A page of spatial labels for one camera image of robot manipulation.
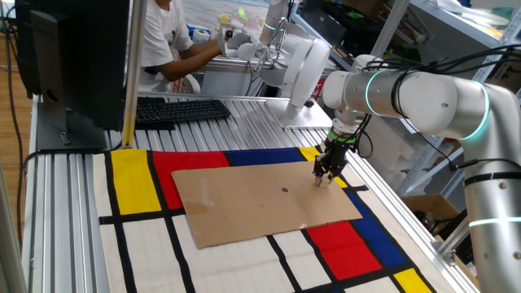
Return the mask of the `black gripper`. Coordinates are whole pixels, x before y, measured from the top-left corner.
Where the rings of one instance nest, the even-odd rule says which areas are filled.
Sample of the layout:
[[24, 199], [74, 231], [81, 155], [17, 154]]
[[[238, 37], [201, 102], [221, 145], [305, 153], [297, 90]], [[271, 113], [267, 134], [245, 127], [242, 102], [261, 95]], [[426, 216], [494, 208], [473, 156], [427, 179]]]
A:
[[347, 164], [345, 154], [350, 150], [351, 144], [337, 140], [326, 140], [324, 145], [323, 158], [316, 157], [314, 160], [313, 175], [316, 181], [321, 181], [326, 174], [325, 169], [329, 169], [329, 180], [333, 181], [341, 175]]

